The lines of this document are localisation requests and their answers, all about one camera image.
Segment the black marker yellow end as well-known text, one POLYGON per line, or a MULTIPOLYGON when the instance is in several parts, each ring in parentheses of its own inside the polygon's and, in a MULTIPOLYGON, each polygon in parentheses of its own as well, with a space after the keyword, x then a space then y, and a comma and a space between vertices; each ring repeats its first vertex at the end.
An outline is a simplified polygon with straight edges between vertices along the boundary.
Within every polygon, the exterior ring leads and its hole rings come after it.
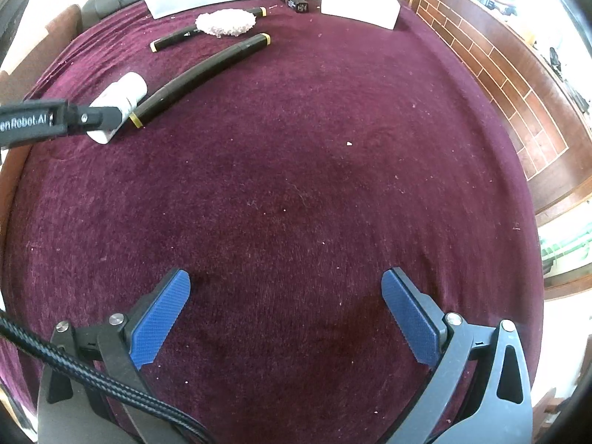
POLYGON ((236 43, 194 65, 158 89, 134 109, 128 119, 136 128, 142 128, 167 110, 183 96, 216 75, 266 48, 272 42, 268 33, 258 33, 236 43))

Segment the black sofa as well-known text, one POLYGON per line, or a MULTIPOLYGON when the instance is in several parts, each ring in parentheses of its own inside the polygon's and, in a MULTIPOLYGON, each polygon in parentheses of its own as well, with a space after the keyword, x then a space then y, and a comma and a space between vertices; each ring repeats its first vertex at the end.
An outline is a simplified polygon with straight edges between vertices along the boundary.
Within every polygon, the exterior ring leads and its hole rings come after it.
POLYGON ((81 8, 81 28, 85 31, 107 16, 138 1, 141 0, 88 0, 81 8))

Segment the maroon bed cover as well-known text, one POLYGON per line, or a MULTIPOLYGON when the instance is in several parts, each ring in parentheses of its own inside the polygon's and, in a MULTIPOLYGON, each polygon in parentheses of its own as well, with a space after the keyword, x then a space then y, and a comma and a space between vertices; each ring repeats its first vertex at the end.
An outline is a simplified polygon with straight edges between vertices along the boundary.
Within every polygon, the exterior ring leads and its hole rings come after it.
POLYGON ((538 367, 543 277, 513 141, 409 8, 392 30, 278 6, 269 47, 108 145, 31 148, 4 251, 8 313, 49 337, 192 291, 145 380, 220 443, 373 443, 420 389, 382 300, 399 267, 538 367))

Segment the black pen gold cap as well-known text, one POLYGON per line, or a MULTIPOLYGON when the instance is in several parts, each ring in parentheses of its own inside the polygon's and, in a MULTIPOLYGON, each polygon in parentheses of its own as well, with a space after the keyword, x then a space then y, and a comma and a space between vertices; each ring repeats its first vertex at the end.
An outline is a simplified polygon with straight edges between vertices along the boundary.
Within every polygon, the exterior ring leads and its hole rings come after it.
MULTIPOLYGON (((268 10, 266 7, 254 7, 249 9, 243 9, 250 13, 253 13, 256 16, 256 22, 258 18, 264 18, 268 14, 268 10)), ((176 30, 169 35, 165 35, 164 37, 158 38, 157 40, 152 41, 149 44, 149 49, 151 52, 156 53, 158 51, 162 51, 165 48, 171 47, 175 44, 178 44, 186 39, 193 38, 199 34, 206 34, 197 30, 196 24, 193 23, 187 27, 184 27, 180 30, 176 30)))

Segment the wooden windowsill cabinet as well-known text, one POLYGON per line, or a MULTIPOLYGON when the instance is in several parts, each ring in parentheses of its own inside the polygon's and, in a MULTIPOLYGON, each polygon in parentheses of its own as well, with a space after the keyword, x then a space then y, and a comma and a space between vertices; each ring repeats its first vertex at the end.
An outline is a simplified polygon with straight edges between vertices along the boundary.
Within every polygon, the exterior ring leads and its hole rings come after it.
POLYGON ((513 138, 540 229, 591 212, 591 135, 551 67, 478 0, 406 0, 457 54, 513 138))

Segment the small beige box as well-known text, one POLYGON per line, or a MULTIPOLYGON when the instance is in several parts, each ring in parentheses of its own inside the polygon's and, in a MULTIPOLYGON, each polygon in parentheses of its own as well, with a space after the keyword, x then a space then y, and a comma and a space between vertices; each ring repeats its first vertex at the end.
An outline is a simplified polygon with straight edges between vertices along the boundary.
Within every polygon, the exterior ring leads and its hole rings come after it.
POLYGON ((398 0, 321 0, 325 15, 352 19, 392 30, 400 12, 398 0))

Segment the red label white bottle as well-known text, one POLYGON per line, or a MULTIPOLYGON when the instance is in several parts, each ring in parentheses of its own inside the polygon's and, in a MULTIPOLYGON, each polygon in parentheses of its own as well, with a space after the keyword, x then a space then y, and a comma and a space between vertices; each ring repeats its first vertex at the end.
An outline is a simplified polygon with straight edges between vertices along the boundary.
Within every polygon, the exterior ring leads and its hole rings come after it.
POLYGON ((119 80, 110 83, 90 106, 115 107, 120 112, 120 118, 117 123, 103 124, 99 130, 89 131, 87 135, 96 143, 109 143, 147 93, 145 79, 136 72, 127 72, 119 80))

